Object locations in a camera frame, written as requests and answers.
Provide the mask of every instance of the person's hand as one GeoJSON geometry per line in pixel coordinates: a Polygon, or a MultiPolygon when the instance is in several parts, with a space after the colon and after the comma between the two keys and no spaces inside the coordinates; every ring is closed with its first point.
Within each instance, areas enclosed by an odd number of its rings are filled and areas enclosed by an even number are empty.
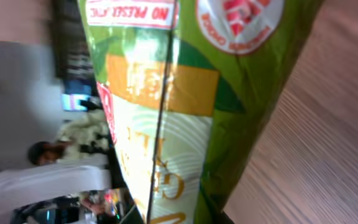
{"type": "Polygon", "coordinates": [[[104,205],[103,204],[93,204],[89,208],[95,215],[99,215],[104,213],[104,205]]]}

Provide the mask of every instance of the round logo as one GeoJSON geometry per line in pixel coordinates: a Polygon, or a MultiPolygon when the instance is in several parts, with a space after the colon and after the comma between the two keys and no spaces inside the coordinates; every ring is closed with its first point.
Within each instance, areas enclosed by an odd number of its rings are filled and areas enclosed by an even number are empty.
{"type": "Polygon", "coordinates": [[[284,0],[198,0],[197,20],[215,47],[248,54],[277,28],[283,8],[284,0]]]}

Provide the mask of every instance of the green package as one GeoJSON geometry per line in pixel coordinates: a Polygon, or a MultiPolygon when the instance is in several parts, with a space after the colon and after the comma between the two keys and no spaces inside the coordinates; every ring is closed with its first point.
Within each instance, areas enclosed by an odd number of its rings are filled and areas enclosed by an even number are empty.
{"type": "Polygon", "coordinates": [[[217,223],[322,0],[78,1],[144,222],[217,223]]]}

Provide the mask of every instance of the white label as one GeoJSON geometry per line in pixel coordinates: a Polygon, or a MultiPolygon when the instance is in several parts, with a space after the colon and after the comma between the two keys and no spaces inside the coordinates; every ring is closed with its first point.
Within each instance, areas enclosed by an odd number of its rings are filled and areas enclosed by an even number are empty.
{"type": "Polygon", "coordinates": [[[177,10],[173,0],[88,0],[86,18],[90,26],[170,29],[177,10]]]}
{"type": "Polygon", "coordinates": [[[277,28],[284,0],[198,0],[197,20],[204,36],[218,49],[248,54],[277,28]]]}

